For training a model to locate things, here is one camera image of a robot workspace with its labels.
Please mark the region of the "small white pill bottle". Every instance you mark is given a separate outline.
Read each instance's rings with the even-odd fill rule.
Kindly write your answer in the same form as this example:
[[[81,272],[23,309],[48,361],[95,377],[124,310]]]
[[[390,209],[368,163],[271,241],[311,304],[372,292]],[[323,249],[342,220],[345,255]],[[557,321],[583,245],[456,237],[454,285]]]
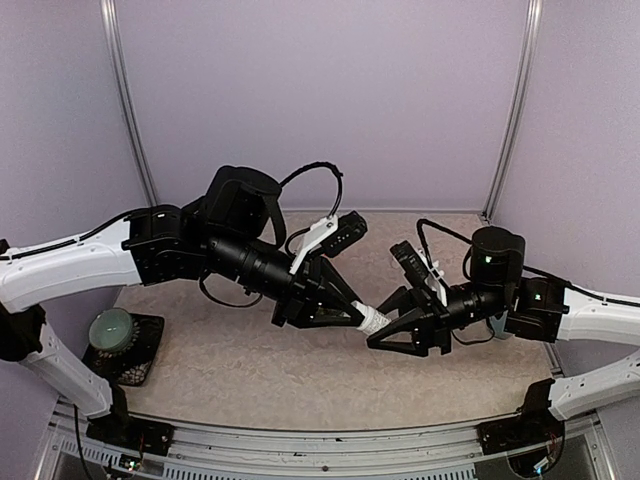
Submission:
[[[370,305],[365,305],[359,301],[354,301],[352,303],[352,306],[355,307],[358,312],[363,315],[363,319],[360,325],[357,327],[357,330],[367,336],[380,331],[392,322],[390,318]]]

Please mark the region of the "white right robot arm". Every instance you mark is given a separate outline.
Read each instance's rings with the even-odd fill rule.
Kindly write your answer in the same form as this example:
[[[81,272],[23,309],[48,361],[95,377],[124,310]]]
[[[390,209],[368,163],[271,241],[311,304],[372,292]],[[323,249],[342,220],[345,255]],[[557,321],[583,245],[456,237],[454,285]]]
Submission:
[[[639,344],[638,298],[588,290],[525,265],[525,239],[504,228],[482,227],[464,242],[465,281],[458,285],[446,283],[428,248],[415,250],[407,241],[392,246],[409,285],[378,308],[356,306],[369,348],[448,354],[456,331],[478,322],[492,338]]]

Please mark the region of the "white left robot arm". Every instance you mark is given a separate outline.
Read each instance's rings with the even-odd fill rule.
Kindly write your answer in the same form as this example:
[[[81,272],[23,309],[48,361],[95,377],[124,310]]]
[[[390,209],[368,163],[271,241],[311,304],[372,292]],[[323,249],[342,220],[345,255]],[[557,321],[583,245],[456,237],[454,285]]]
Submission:
[[[83,234],[1,250],[1,357],[37,373],[121,445],[140,434],[123,391],[58,339],[43,303],[102,287],[204,282],[212,274],[275,304],[272,321],[299,329],[357,326],[357,294],[332,259],[367,230],[356,212],[331,211],[284,251],[283,183],[249,167],[224,166],[207,192],[183,206],[120,214]]]

